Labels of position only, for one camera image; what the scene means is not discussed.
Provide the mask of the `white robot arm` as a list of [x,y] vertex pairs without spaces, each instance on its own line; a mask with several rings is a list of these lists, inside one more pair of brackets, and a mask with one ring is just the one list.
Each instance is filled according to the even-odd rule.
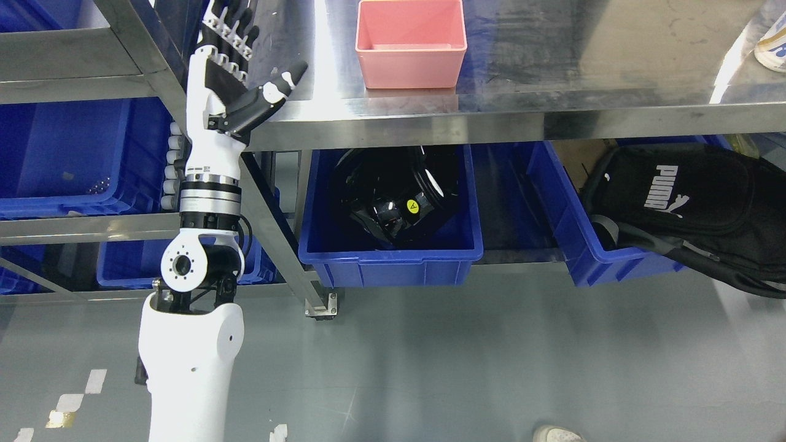
[[222,441],[233,364],[244,341],[234,302],[246,255],[239,245],[239,158],[253,129],[287,101],[299,61],[248,86],[259,28],[241,1],[211,1],[186,82],[190,150],[179,184],[179,232],[160,262],[163,287],[141,309],[140,374],[150,397],[150,441]]

